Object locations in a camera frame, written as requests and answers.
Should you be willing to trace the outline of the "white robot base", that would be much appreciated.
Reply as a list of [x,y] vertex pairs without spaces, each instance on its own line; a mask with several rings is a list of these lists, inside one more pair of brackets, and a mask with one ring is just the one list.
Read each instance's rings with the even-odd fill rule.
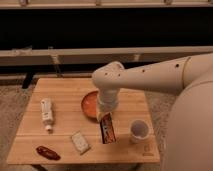
[[213,83],[192,86],[177,98],[162,171],[213,171]]

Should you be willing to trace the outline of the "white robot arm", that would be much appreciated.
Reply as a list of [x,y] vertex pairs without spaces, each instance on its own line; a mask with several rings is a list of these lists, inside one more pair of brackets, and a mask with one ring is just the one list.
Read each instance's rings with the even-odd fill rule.
[[186,56],[174,60],[125,69],[114,61],[92,73],[92,83],[99,90],[97,120],[116,110],[121,88],[180,93],[213,69],[213,53]]

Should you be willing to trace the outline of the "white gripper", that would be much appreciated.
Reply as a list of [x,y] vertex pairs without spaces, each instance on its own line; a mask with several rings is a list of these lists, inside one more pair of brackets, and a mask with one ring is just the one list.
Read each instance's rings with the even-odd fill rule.
[[113,112],[118,106],[118,89],[100,89],[97,95],[96,109],[97,120],[101,121],[102,118]]

